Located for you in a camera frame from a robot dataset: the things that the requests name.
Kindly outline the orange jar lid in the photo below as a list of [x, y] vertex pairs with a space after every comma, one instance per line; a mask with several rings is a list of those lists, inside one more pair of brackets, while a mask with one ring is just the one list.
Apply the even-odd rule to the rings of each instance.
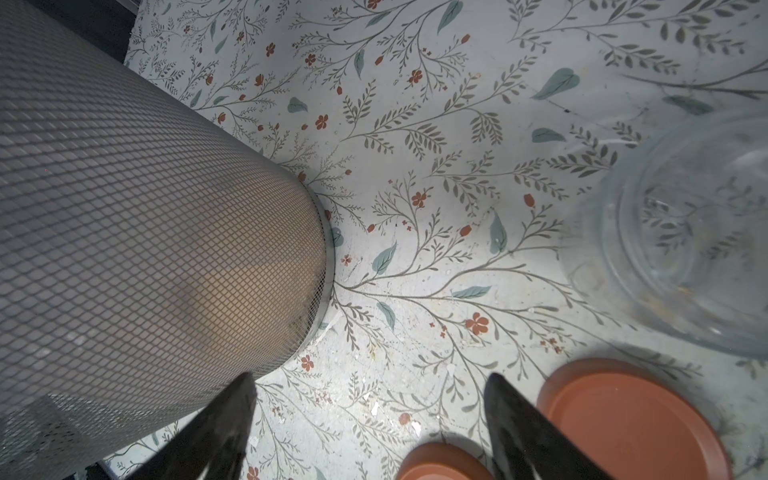
[[686, 399], [629, 363], [582, 359], [558, 368], [537, 407], [615, 479], [730, 479], [725, 448]]
[[493, 480], [492, 473], [463, 449], [445, 443], [426, 443], [403, 460], [397, 480]]

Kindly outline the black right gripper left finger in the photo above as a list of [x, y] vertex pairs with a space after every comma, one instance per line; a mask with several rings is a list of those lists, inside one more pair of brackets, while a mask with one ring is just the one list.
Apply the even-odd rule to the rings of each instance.
[[257, 390], [237, 376], [132, 479], [238, 479], [246, 457]]

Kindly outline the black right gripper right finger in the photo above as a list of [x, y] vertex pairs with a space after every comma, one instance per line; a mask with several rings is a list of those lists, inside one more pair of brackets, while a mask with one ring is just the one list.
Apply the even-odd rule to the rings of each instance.
[[484, 409], [496, 479], [608, 479], [502, 375], [491, 374]]

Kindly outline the oatmeal jar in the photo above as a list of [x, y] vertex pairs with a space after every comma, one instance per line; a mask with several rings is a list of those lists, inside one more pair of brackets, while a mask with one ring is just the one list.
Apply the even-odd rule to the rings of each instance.
[[709, 113], [620, 161], [568, 214], [560, 261], [609, 314], [767, 356], [767, 110]]

